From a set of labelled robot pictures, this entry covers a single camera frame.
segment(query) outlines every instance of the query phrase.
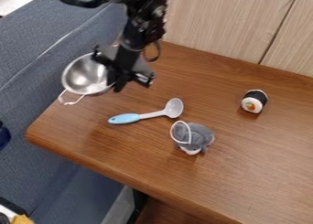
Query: black cable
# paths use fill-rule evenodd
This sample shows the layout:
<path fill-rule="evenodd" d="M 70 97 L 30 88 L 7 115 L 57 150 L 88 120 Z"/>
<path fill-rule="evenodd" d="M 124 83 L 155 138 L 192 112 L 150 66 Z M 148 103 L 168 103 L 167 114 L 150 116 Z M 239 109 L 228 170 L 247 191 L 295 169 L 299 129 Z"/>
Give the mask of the black cable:
<path fill-rule="evenodd" d="M 67 5 L 75 5 L 84 8 L 96 8 L 100 5 L 109 2 L 108 0 L 91 0 L 91 1 L 81 1 L 81 0 L 60 0 Z"/>

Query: wooden table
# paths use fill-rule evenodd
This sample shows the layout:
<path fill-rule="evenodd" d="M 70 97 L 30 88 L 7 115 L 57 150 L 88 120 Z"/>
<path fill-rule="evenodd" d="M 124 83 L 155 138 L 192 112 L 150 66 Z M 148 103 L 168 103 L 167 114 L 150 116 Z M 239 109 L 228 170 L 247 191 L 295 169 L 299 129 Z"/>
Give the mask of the wooden table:
<path fill-rule="evenodd" d="M 151 89 L 55 101 L 27 130 L 44 149 L 134 187 L 211 223 L 313 223 L 313 79 L 163 43 Z M 243 95 L 269 96 L 259 115 Z M 185 103 L 180 117 L 216 133 L 205 155 L 189 156 L 169 138 L 166 117 L 110 125 L 123 112 Z"/>

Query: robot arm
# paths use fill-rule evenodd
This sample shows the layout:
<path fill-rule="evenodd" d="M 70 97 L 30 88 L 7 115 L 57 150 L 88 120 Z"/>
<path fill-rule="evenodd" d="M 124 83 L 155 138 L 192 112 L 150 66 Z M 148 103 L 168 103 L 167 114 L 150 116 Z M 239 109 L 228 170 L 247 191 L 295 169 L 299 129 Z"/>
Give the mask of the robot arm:
<path fill-rule="evenodd" d="M 98 7 L 107 2 L 124 4 L 127 8 L 128 20 L 120 38 L 120 45 L 114 60 L 109 60 L 105 54 L 96 48 L 93 59 L 109 67 L 109 84 L 114 83 L 114 90 L 119 92 L 130 80 L 137 80 L 134 67 L 140 53 L 146 46 L 156 44 L 158 55 L 147 61 L 155 61 L 160 55 L 158 40 L 165 34 L 165 14 L 167 0 L 91 0 L 83 2 L 79 0 L 60 0 L 68 5 L 81 7 Z M 139 83 L 149 86 L 156 77 L 151 72 L 150 77 L 145 77 L 144 82 Z"/>

